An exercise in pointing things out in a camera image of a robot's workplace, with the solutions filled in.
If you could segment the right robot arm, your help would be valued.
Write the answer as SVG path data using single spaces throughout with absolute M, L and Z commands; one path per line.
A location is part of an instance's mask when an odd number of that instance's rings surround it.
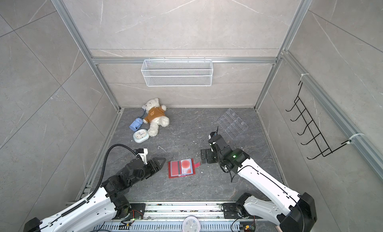
M 243 150 L 231 147 L 218 132 L 211 132 L 210 149 L 201 151 L 203 163 L 217 163 L 231 179 L 239 176 L 269 200 L 244 193 L 229 209 L 240 219 L 259 217 L 274 223 L 283 232 L 309 232 L 317 222 L 315 201 L 308 193 L 299 194 L 263 170 Z

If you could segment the clear acrylic card stand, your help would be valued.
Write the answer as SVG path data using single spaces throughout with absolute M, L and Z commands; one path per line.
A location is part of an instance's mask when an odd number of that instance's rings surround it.
M 236 139 L 247 130 L 248 125 L 231 108 L 218 119 L 217 133 L 224 131 L 231 139 Z

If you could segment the red leather card holder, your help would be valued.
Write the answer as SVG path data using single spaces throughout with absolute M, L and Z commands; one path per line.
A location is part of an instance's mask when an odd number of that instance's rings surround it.
M 201 163 L 198 162 L 197 164 L 195 164 L 193 159 L 192 159 L 192 161 L 193 161 L 193 174 L 192 175 L 194 175 L 195 169 L 198 168 L 201 165 Z M 168 177 L 169 178 L 186 177 L 186 176 L 181 175 L 181 160 L 168 162 Z

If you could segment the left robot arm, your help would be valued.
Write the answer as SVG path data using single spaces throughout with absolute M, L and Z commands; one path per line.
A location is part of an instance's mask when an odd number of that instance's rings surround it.
M 133 159 L 90 195 L 43 220 L 31 219 L 24 225 L 24 231 L 86 232 L 105 221 L 126 217 L 130 203 L 125 194 L 134 184 L 159 172 L 165 163 L 166 159 L 161 157 L 154 157 L 147 163 Z

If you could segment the pink white credit card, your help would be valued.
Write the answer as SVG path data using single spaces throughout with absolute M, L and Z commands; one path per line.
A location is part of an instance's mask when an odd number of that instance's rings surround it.
M 192 159 L 181 160 L 181 175 L 187 176 L 193 174 L 193 161 Z

